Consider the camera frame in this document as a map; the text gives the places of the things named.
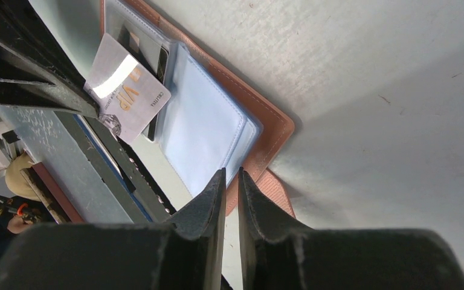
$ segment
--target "light blue wallet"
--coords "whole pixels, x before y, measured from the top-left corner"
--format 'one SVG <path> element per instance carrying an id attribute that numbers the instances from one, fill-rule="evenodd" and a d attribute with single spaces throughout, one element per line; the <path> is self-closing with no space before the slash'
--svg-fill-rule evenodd
<path id="1" fill-rule="evenodd" d="M 258 139 L 262 125 L 224 91 L 181 42 L 169 39 L 119 0 L 106 0 L 105 32 L 132 33 L 150 66 L 167 51 L 164 85 L 172 98 L 158 115 L 155 141 L 192 196 L 217 169 L 227 186 Z"/>

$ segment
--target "white card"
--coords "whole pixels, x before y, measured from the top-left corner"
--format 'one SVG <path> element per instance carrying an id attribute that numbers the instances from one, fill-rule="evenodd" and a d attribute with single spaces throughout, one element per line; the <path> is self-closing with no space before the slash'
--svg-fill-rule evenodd
<path id="1" fill-rule="evenodd" d="M 172 96 L 109 34 L 104 34 L 85 90 L 100 105 L 99 120 L 131 144 Z"/>

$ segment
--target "beige bag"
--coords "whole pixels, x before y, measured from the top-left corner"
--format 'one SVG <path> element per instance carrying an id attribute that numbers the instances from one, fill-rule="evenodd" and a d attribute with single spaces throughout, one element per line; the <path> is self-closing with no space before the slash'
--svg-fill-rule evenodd
<path id="1" fill-rule="evenodd" d="M 4 181 L 15 195 L 23 198 L 31 199 L 33 201 L 40 201 L 36 193 L 33 191 L 29 183 L 21 175 L 21 170 L 30 168 L 34 164 L 33 160 L 26 152 L 21 156 L 15 158 L 8 166 Z"/>

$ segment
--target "leather cover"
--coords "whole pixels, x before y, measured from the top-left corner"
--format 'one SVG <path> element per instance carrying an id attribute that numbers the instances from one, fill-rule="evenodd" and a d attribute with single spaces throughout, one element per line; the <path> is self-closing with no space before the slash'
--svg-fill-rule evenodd
<path id="1" fill-rule="evenodd" d="M 289 196 L 282 182 L 269 169 L 255 182 L 259 190 L 287 214 L 296 218 Z"/>
<path id="2" fill-rule="evenodd" d="M 242 106 L 247 108 L 263 125 L 263 131 L 248 154 L 243 167 L 257 181 L 294 131 L 294 122 L 281 110 L 261 96 L 252 87 L 198 47 L 186 34 L 176 28 L 143 0 L 123 0 L 168 37 L 184 42 L 191 55 Z M 104 0 L 101 0 L 101 33 L 104 33 Z M 227 189 L 227 214 L 237 205 L 238 179 Z"/>

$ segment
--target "brown leather folder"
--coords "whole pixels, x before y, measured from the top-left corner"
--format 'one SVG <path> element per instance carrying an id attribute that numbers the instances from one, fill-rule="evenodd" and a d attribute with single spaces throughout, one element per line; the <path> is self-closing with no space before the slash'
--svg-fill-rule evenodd
<path id="1" fill-rule="evenodd" d="M 214 79 L 262 123 L 262 134 L 243 163 L 243 167 L 251 177 L 255 181 L 259 180 L 267 166 L 292 135 L 294 122 L 265 97 L 198 47 L 179 28 L 164 19 L 143 0 L 123 0 L 123 2 L 159 27 L 168 37 L 184 42 L 191 55 L 207 69 Z M 104 4 L 104 0 L 101 0 L 100 29 L 102 34 L 104 34 Z M 237 205 L 237 193 L 238 179 L 234 178 L 227 189 L 227 214 Z"/>

